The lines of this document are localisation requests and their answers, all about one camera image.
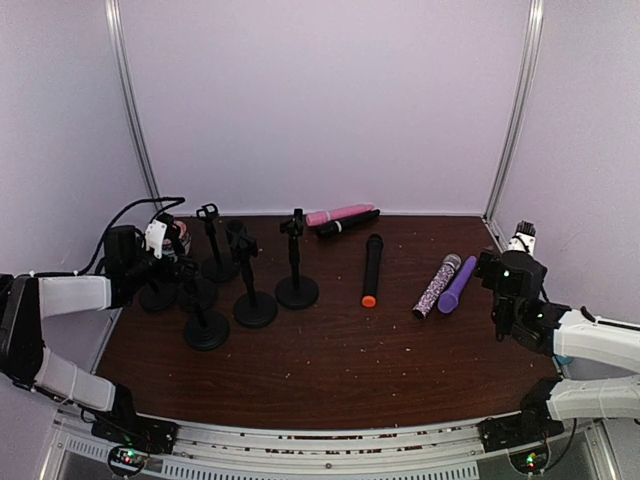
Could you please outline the black stand of purple mic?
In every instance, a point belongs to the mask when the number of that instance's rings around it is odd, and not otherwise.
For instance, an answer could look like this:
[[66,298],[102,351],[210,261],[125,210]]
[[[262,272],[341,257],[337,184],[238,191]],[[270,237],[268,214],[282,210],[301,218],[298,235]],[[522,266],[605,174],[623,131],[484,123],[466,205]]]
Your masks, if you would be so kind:
[[214,203],[202,205],[196,211],[196,216],[203,223],[205,235],[211,248],[211,255],[200,265],[202,276],[216,284],[233,280],[238,275],[240,266],[233,261],[230,253],[222,253],[220,250],[216,230],[219,218],[217,205]]

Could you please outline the black stand of blue mic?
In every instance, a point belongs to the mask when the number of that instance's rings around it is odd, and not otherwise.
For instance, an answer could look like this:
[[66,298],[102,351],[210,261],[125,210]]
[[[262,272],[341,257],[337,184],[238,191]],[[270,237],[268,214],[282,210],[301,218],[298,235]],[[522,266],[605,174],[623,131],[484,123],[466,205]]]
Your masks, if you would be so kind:
[[230,335],[230,323],[221,313],[205,309],[196,296],[189,300],[192,312],[184,326],[185,343],[196,351],[211,351],[222,346]]

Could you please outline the purple microphone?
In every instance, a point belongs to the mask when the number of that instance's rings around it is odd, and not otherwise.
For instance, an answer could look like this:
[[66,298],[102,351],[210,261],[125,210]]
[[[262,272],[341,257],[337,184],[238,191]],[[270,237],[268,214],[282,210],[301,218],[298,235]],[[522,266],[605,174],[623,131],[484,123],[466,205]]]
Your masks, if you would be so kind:
[[459,305],[460,296],[474,273],[477,264],[476,256],[469,256],[449,287],[440,295],[437,308],[443,314],[452,313]]

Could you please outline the black stand of glitter mic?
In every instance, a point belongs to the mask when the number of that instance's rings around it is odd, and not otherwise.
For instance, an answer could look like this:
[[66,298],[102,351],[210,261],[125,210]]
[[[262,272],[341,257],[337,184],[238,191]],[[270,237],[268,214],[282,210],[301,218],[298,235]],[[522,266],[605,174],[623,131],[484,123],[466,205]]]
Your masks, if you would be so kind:
[[226,238],[232,260],[240,266],[246,288],[246,293],[233,306],[233,316],[245,328],[264,328],[275,320],[278,306],[272,295],[255,288],[251,259],[258,256],[257,240],[248,233],[245,223],[239,219],[226,222]]

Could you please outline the pink microphone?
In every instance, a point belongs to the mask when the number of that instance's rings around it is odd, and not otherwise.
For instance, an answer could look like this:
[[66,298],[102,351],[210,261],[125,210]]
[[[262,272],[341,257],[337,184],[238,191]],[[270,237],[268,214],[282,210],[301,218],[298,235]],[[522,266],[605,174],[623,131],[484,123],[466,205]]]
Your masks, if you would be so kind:
[[306,215],[308,227],[317,227],[329,221],[340,220],[350,216],[365,213],[374,209],[373,204],[357,204],[333,210],[320,210]]

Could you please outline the light blue microphone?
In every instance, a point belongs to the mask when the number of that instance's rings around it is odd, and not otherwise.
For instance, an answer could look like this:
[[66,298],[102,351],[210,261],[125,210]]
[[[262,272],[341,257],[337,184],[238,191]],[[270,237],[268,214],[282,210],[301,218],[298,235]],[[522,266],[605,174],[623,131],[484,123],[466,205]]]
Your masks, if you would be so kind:
[[566,356],[556,355],[555,360],[559,365],[569,365],[572,363],[573,359]]

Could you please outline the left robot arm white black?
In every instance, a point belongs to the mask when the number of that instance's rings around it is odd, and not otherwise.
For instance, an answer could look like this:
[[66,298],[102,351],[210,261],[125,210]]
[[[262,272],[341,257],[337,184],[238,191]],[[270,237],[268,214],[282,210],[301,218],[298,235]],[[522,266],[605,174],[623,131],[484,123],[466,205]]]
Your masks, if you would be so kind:
[[144,433],[129,388],[79,368],[46,346],[41,323],[49,317],[124,307],[152,282],[191,281],[196,264],[179,231],[158,220],[140,231],[110,227],[102,238],[103,273],[1,277],[1,372],[15,386],[106,414],[106,429],[123,444]]

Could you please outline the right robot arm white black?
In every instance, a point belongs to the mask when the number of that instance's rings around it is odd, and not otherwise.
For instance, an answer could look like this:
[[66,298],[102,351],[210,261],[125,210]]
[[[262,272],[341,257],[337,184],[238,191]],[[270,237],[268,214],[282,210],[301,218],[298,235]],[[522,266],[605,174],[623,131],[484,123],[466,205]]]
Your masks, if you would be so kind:
[[625,376],[543,378],[520,403],[512,430],[535,440],[551,424],[582,418],[639,418],[639,326],[553,303],[543,294],[547,268],[521,250],[483,251],[475,276],[493,295],[496,340],[513,339],[546,357],[607,365]]

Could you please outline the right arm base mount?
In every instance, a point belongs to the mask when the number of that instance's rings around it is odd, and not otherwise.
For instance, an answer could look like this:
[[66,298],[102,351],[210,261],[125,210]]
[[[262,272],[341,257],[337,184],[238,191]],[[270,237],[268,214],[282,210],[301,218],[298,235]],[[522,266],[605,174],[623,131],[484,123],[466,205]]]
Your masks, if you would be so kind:
[[549,440],[565,431],[562,422],[524,413],[487,418],[477,429],[485,453],[505,451],[511,467],[529,477],[551,466]]

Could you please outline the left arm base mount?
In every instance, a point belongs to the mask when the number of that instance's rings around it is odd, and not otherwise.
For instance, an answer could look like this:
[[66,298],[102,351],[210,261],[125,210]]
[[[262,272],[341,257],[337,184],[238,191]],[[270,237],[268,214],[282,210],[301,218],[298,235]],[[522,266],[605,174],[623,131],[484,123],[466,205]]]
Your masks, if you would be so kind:
[[154,455],[171,454],[178,433],[174,422],[139,417],[133,424],[116,423],[105,416],[88,420],[91,434],[113,443],[107,453],[107,466],[120,478],[140,474]]

